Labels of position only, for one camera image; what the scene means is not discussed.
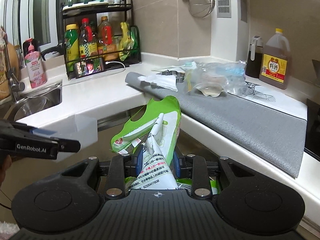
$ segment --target stainless steel sink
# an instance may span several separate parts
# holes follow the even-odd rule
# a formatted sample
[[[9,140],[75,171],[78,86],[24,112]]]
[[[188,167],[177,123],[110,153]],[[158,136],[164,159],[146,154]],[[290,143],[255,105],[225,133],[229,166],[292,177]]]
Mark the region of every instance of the stainless steel sink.
[[[22,95],[21,98],[16,103],[10,99],[3,100],[0,103],[0,118],[13,122],[60,104],[62,82],[34,90]]]

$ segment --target green plastic bag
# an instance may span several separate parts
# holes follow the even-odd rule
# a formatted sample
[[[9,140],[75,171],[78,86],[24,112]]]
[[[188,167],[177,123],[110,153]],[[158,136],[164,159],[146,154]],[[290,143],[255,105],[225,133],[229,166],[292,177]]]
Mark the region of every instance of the green plastic bag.
[[[126,153],[128,147],[137,147],[140,139],[147,136],[151,128],[155,124],[159,114],[164,114],[163,119],[163,134],[170,142],[166,141],[168,149],[164,152],[164,157],[167,163],[171,163],[173,158],[173,151],[179,135],[179,124],[181,120],[181,111],[178,100],[173,96],[167,96],[161,101],[151,99],[147,104],[147,109],[144,115],[137,121],[129,120],[124,124],[120,133],[115,135],[111,140],[112,150],[118,153]]]
[[[176,179],[179,189],[185,189],[189,195],[191,195],[191,186],[192,186],[192,179],[183,178],[183,179]],[[220,192],[219,183],[216,180],[210,180],[212,194],[218,194]]]

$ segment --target faucet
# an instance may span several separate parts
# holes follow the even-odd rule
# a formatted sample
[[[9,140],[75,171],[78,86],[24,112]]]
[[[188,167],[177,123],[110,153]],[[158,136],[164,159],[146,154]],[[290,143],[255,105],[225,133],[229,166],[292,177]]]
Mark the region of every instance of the faucet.
[[[7,45],[5,45],[5,48],[4,48],[4,60],[5,60],[6,68],[7,68],[5,75],[8,80],[10,94],[11,94],[13,101],[15,103],[17,103],[21,99],[19,92],[22,92],[26,86],[23,82],[18,81],[17,77],[14,74],[15,68],[11,68],[11,66],[10,66]]]

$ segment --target orange bottle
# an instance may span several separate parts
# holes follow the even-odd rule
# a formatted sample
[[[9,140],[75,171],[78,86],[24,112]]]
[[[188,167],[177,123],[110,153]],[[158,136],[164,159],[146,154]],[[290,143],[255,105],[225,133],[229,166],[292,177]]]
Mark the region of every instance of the orange bottle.
[[[112,41],[112,28],[108,22],[108,17],[101,17],[101,23],[98,27],[98,54],[117,51],[116,44]],[[110,53],[102,56],[105,61],[115,60],[119,57],[119,53]]]

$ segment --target person's hand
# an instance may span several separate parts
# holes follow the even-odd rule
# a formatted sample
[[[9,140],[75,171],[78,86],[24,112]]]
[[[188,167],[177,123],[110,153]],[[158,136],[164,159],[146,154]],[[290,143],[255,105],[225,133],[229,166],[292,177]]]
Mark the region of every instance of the person's hand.
[[[0,187],[5,178],[5,171],[10,168],[11,164],[12,164],[11,157],[10,155],[7,155],[7,157],[4,159],[4,162],[0,167]]]

